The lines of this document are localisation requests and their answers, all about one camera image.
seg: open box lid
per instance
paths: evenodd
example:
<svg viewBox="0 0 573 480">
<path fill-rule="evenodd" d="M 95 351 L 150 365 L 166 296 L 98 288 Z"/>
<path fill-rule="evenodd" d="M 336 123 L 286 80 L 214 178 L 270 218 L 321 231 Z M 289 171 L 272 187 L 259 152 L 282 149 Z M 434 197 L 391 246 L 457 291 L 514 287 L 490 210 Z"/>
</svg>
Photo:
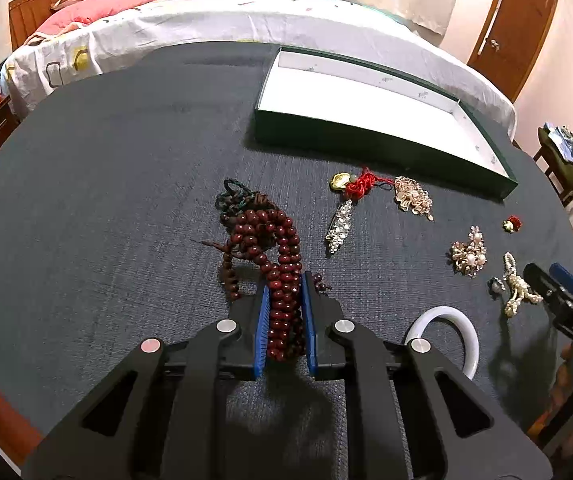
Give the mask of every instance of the open box lid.
<svg viewBox="0 0 573 480">
<path fill-rule="evenodd" d="M 390 162 L 496 198 L 517 185 L 484 128 L 426 81 L 336 54 L 282 47 L 256 106 L 256 138 Z"/>
</svg>

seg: round table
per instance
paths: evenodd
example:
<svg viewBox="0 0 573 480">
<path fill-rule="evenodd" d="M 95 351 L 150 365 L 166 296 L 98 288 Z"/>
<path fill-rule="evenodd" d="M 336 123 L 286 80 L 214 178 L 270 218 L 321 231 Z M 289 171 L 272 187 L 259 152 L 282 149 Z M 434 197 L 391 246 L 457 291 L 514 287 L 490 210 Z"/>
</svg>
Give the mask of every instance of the round table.
<svg viewBox="0 0 573 480">
<path fill-rule="evenodd" d="M 329 178 L 369 161 L 254 142 L 254 104 L 276 48 L 163 48 L 129 69 L 57 89 L 3 145 L 1 393 L 48 432 L 142 339 L 182 340 L 225 317 L 221 256 L 193 240 L 224 240 L 214 199 L 231 177 L 294 218 L 305 266 L 323 273 L 345 314 L 378 336 L 402 342 L 436 305 L 467 314 L 481 344 L 474 382 L 526 428 L 547 402 L 560 338 L 542 305 L 523 304 L 506 319 L 487 281 L 504 272 L 506 251 L 519 272 L 529 262 L 560 262 L 573 273 L 573 231 L 546 177 L 501 127 L 478 117 L 519 182 L 503 202 L 409 175 L 430 193 L 435 221 L 374 189 L 329 259 L 324 236 L 339 203 Z M 512 214 L 523 227 L 508 234 L 502 222 Z M 483 231 L 488 259 L 473 279 L 455 274 L 448 258 L 472 225 Z M 248 291 L 256 272 L 239 271 Z M 462 365 L 454 328 L 434 322 L 425 338 Z M 238 384 L 228 401 L 231 477 L 262 477 L 281 461 L 278 478 L 344 478 L 343 402 L 343 384 L 314 383 L 303 361 L 293 373 L 268 370 L 258 383 Z"/>
</svg>

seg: white bangle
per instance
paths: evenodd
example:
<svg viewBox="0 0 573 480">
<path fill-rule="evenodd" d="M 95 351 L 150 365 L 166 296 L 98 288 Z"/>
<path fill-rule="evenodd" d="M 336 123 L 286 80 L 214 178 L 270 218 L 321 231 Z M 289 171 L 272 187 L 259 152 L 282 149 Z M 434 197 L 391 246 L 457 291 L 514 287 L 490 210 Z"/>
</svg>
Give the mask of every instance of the white bangle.
<svg viewBox="0 0 573 480">
<path fill-rule="evenodd" d="M 462 371 L 469 379 L 473 379 L 475 371 L 478 368 L 478 361 L 480 360 L 478 334 L 470 319 L 457 308 L 453 308 L 452 306 L 436 306 L 426 311 L 411 325 L 404 344 L 407 344 L 412 339 L 422 337 L 424 329 L 431 321 L 436 319 L 436 317 L 443 317 L 452 322 L 462 335 L 462 339 L 465 342 L 465 366 Z"/>
</svg>

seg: silver screw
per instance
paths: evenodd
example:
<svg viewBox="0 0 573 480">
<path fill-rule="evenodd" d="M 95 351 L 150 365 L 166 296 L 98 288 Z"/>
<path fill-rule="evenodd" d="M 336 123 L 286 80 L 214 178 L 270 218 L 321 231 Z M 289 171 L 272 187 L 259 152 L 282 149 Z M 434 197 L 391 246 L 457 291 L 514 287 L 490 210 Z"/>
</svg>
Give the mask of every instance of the silver screw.
<svg viewBox="0 0 573 480">
<path fill-rule="evenodd" d="M 345 334 L 353 332 L 353 329 L 355 329 L 355 327 L 356 326 L 353 324 L 353 322 L 349 321 L 348 319 L 340 319 L 339 321 L 335 322 L 335 330 Z"/>
<path fill-rule="evenodd" d="M 431 343 L 426 339 L 414 339 L 411 341 L 411 348 L 420 354 L 425 354 L 431 350 Z"/>
<path fill-rule="evenodd" d="M 223 319 L 217 322 L 217 325 L 215 325 L 215 327 L 220 331 L 220 332 L 224 332 L 225 334 L 229 333 L 229 332 L 233 332 L 233 330 L 235 330 L 235 327 L 237 327 L 237 323 L 234 322 L 233 319 Z"/>
<path fill-rule="evenodd" d="M 157 352 L 160 349 L 160 346 L 162 346 L 162 343 L 160 343 L 160 341 L 157 340 L 156 338 L 152 337 L 150 339 L 142 341 L 140 349 L 142 350 L 142 352 L 153 354 L 154 352 Z"/>
</svg>

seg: red string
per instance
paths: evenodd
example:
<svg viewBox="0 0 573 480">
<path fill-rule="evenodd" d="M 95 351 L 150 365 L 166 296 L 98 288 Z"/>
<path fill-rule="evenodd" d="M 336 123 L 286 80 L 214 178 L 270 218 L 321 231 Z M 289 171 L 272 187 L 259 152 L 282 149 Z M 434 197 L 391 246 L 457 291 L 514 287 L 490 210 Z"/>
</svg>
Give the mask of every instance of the red string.
<svg viewBox="0 0 573 480">
<path fill-rule="evenodd" d="M 355 182 L 347 184 L 344 190 L 344 195 L 347 199 L 359 200 L 375 186 L 376 182 L 385 182 L 393 186 L 393 180 L 390 178 L 381 178 L 374 173 L 371 173 L 369 168 L 363 168 L 362 174 L 358 179 Z"/>
</svg>

